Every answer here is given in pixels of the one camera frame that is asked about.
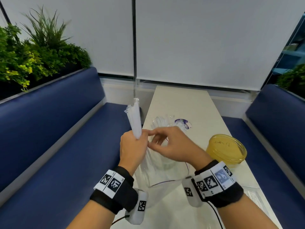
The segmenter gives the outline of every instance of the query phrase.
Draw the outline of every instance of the hand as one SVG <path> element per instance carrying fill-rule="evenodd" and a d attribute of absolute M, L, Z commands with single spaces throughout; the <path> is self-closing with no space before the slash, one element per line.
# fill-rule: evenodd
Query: hand
<path fill-rule="evenodd" d="M 131 176 L 133 176 L 145 157 L 147 139 L 148 130 L 145 129 L 142 130 L 139 140 L 135 138 L 132 131 L 126 132 L 121 136 L 119 166 L 125 168 Z"/>
<path fill-rule="evenodd" d="M 148 147 L 164 157 L 191 164 L 196 170 L 208 165 L 212 158 L 198 145 L 189 139 L 179 127 L 163 127 L 149 131 L 149 136 L 155 135 Z M 161 146 L 168 138 L 168 145 Z"/>

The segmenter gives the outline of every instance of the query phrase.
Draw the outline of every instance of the yellow container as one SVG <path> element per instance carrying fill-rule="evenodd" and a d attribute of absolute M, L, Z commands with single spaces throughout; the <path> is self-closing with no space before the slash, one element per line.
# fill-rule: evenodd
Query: yellow container
<path fill-rule="evenodd" d="M 213 159 L 226 163 L 229 169 L 234 169 L 247 156 L 247 150 L 243 144 L 225 134 L 216 134 L 211 137 L 207 153 Z"/>

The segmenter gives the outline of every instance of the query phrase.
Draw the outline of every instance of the blue bench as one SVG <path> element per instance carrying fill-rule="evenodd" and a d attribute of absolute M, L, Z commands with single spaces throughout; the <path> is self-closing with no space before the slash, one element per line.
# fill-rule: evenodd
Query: blue bench
<path fill-rule="evenodd" d="M 127 106 L 104 97 L 89 68 L 0 104 L 0 199 L 42 166 L 0 208 L 1 229 L 66 228 L 118 164 Z"/>
<path fill-rule="evenodd" d="M 266 85 L 247 118 L 305 183 L 305 103 L 283 89 Z M 305 200 L 247 124 L 223 117 L 233 137 L 248 151 L 246 161 L 284 229 L 305 227 Z"/>

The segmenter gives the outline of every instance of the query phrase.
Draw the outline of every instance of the bench backrest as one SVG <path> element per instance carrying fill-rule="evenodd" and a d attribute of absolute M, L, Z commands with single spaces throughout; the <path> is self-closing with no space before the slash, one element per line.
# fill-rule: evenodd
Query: bench backrest
<path fill-rule="evenodd" d="M 246 115 L 305 183 L 305 101 L 268 84 Z"/>
<path fill-rule="evenodd" d="M 91 67 L 0 104 L 0 192 L 104 96 Z"/>

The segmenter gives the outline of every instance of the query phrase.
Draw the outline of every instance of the table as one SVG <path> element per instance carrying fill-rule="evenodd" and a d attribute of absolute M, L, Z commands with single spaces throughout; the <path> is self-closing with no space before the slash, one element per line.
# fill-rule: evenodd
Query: table
<path fill-rule="evenodd" d="M 212 135 L 219 133 L 231 135 L 207 91 L 157 86 L 143 128 L 151 129 L 153 119 L 165 115 L 175 115 L 176 119 L 188 120 L 192 127 L 186 132 L 187 136 L 203 149 L 206 149 Z M 246 161 L 235 169 L 234 174 L 240 185 L 257 190 L 269 217 L 279 228 L 282 228 Z M 115 220 L 122 216 L 124 211 L 119 212 Z M 126 220 L 117 222 L 111 228 L 122 227 L 135 228 Z M 143 223 L 136 227 L 213 229 L 220 228 L 220 225 L 207 203 L 200 208 L 191 207 L 180 185 L 158 204 L 147 209 Z"/>

